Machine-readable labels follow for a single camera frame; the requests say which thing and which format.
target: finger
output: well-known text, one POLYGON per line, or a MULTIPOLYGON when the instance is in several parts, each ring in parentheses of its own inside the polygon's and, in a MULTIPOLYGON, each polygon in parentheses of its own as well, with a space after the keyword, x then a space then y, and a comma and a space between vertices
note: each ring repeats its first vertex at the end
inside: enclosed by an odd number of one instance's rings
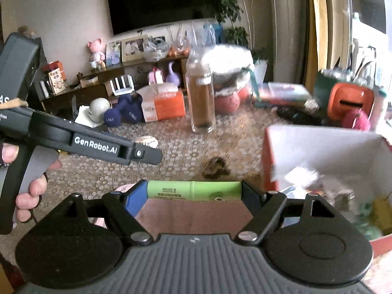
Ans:
POLYGON ((19 147, 11 144, 3 143, 1 147, 1 158, 3 164, 13 162, 18 156, 19 147))
POLYGON ((20 222, 26 222, 28 219, 30 219, 30 217, 31 217, 31 213, 28 210, 18 210, 16 212, 16 218, 20 222))
POLYGON ((43 194, 46 190, 46 186, 48 183, 46 182, 46 178, 44 175, 40 176, 40 178, 33 180, 30 183, 29 192, 32 197, 37 197, 40 194, 43 194))
POLYGON ((54 163, 52 163, 49 166, 48 170, 60 169, 62 166, 63 166, 63 164, 61 163, 61 161, 57 159, 54 163))
POLYGON ((21 209, 34 209, 38 202, 40 201, 39 197, 32 197, 29 193, 22 193, 16 197, 16 206, 21 209))

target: brown liquid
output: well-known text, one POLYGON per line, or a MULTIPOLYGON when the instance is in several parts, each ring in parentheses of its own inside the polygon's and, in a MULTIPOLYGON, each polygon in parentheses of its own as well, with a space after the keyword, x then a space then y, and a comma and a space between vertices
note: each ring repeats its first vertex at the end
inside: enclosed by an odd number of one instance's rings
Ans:
POLYGON ((211 79, 200 70, 187 69, 187 90, 191 111, 192 129, 195 132, 209 132, 215 128, 214 90, 212 82, 200 85, 211 79))

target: bottle cap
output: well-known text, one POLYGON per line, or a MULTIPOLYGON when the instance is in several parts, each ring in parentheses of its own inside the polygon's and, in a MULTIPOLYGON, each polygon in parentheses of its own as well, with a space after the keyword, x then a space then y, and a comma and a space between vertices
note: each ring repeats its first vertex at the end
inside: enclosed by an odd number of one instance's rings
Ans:
POLYGON ((387 97, 388 96, 387 92, 384 91, 383 89, 379 89, 378 90, 378 95, 381 96, 381 97, 387 97))

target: blue dumbbell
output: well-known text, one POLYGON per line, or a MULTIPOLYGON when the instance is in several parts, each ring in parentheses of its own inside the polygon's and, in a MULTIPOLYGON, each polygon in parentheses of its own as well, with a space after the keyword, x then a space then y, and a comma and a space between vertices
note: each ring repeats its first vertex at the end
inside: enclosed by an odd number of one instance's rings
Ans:
POLYGON ((141 103, 142 97, 139 94, 135 98, 129 94, 121 95, 117 105, 103 115, 105 124, 108 127, 120 126, 122 118, 131 124, 143 122, 144 116, 141 103))
POLYGON ((136 94, 136 96, 124 96, 125 97, 121 100, 121 103, 126 101, 128 105, 125 106, 125 108, 121 111, 122 117, 130 124, 144 122, 144 115, 142 110, 143 99, 141 95, 136 94))

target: pink ball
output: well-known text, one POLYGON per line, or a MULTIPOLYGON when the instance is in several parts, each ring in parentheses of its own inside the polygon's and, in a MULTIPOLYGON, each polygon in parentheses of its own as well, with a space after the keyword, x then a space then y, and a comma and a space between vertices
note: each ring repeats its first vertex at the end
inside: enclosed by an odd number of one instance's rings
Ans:
POLYGON ((240 107, 240 98, 237 93, 230 96, 215 97, 215 112, 217 114, 233 114, 240 107))
POLYGON ((342 119, 342 127, 367 132, 370 129, 370 122, 368 120, 368 116, 361 108, 352 109, 347 112, 347 114, 342 119))

